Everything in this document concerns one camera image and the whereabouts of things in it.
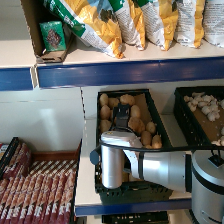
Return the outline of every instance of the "cardboard box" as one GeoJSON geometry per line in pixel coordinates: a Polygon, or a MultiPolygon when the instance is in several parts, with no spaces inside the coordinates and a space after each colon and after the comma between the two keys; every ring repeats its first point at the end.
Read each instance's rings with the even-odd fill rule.
{"type": "Polygon", "coordinates": [[[37,63],[52,63],[62,62],[67,54],[67,51],[74,40],[74,35],[68,30],[65,25],[64,33],[66,39],[66,50],[55,52],[44,52],[45,46],[42,38],[39,23],[49,21],[59,21],[60,19],[52,15],[39,0],[21,0],[21,5],[24,11],[27,28],[32,40],[34,55],[37,63]]]}

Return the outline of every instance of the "black crate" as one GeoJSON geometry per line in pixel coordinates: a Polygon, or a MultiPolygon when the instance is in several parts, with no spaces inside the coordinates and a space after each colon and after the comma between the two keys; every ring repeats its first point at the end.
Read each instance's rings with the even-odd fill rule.
{"type": "Polygon", "coordinates": [[[5,167],[9,164],[12,156],[14,155],[16,148],[19,144],[19,139],[17,137],[14,137],[12,141],[10,142],[7,150],[5,151],[3,157],[0,161],[0,179],[2,179],[2,176],[4,174],[5,167]]]}
{"type": "MultiPolygon", "coordinates": [[[[151,114],[152,121],[157,124],[157,132],[161,135],[163,147],[172,147],[166,130],[163,126],[159,113],[155,107],[154,101],[151,98],[148,89],[139,90],[123,90],[123,91],[110,91],[98,93],[97,101],[97,129],[96,129],[96,142],[99,143],[100,138],[100,96],[106,93],[108,97],[120,97],[124,94],[137,96],[142,93],[145,94],[146,103],[148,110],[151,114]]],[[[101,183],[101,165],[100,163],[95,166],[95,191],[100,194],[103,203],[131,203],[131,202],[147,202],[147,201],[160,201],[168,200],[172,194],[172,190],[167,189],[161,185],[146,182],[146,181],[134,181],[134,182],[123,182],[119,188],[107,189],[101,183]]]]}
{"type": "Polygon", "coordinates": [[[146,212],[121,215],[102,215],[102,223],[105,224],[168,224],[167,212],[146,212]]]}
{"type": "Polygon", "coordinates": [[[218,100],[224,99],[224,87],[222,86],[199,86],[180,87],[175,90],[174,116],[186,138],[188,145],[211,145],[198,120],[191,112],[184,96],[192,96],[193,92],[205,92],[205,95],[213,95],[218,100]]]}

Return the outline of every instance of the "blue shelf edge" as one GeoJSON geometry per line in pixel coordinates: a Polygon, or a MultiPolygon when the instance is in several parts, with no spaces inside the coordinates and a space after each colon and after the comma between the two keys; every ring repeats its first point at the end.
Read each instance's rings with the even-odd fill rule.
{"type": "Polygon", "coordinates": [[[167,210],[191,209],[191,199],[173,199],[168,201],[116,204],[116,205],[89,205],[75,206],[77,217],[88,215],[112,215],[127,213],[144,213],[167,210]]]}
{"type": "Polygon", "coordinates": [[[1,68],[0,91],[33,90],[30,68],[1,68]]]}
{"type": "Polygon", "coordinates": [[[224,57],[38,67],[40,88],[123,85],[224,78],[224,57]]]}

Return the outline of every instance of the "plastic packaging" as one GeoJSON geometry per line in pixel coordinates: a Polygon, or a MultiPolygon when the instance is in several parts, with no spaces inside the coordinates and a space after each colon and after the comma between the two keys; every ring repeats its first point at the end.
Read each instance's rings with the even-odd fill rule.
{"type": "Polygon", "coordinates": [[[135,45],[138,50],[145,48],[145,24],[141,8],[132,0],[109,0],[117,17],[122,39],[135,45]]]}
{"type": "Polygon", "coordinates": [[[204,36],[202,27],[205,0],[178,0],[178,21],[174,39],[183,46],[198,48],[204,36]]]}
{"type": "Polygon", "coordinates": [[[121,31],[108,0],[40,1],[79,38],[111,57],[123,57],[121,31]]]}
{"type": "Polygon", "coordinates": [[[205,12],[203,27],[205,39],[217,46],[224,48],[224,1],[207,0],[205,3],[205,12]]]}
{"type": "Polygon", "coordinates": [[[172,0],[137,0],[141,7],[146,37],[161,50],[168,50],[173,41],[178,12],[172,0]]]}

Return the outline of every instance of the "green snack bag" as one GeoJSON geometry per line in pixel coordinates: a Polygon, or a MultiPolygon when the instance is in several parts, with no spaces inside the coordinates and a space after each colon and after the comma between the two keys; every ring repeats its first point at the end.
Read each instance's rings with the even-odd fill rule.
{"type": "Polygon", "coordinates": [[[40,23],[46,51],[64,51],[66,49],[65,37],[60,21],[40,23]]]}

